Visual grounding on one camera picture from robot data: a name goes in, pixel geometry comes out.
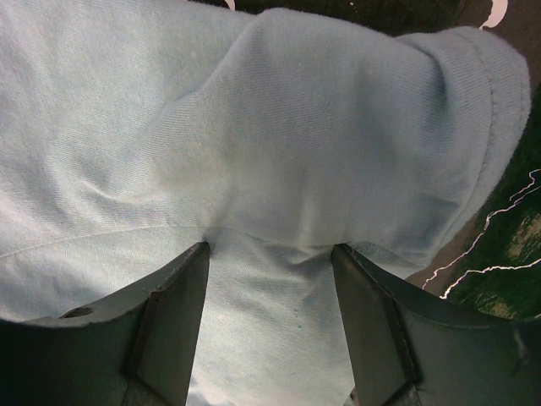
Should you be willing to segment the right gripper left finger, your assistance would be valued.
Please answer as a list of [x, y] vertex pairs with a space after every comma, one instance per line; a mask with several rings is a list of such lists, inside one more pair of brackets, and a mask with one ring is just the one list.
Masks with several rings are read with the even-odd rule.
[[58, 318], [3, 321], [4, 405], [183, 405], [210, 247]]

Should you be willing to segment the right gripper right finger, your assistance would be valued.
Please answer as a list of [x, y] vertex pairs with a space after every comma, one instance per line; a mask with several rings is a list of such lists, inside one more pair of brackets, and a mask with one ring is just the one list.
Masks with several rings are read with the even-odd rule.
[[358, 404], [539, 404], [539, 320], [438, 299], [345, 244], [331, 263]]

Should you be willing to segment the grey-blue t shirt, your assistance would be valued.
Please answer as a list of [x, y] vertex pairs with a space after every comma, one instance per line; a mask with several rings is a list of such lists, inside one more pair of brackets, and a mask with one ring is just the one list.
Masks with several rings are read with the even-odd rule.
[[500, 181], [527, 62], [274, 8], [1, 4], [1, 316], [58, 316], [212, 249], [188, 402], [341, 405], [331, 251], [424, 269]]

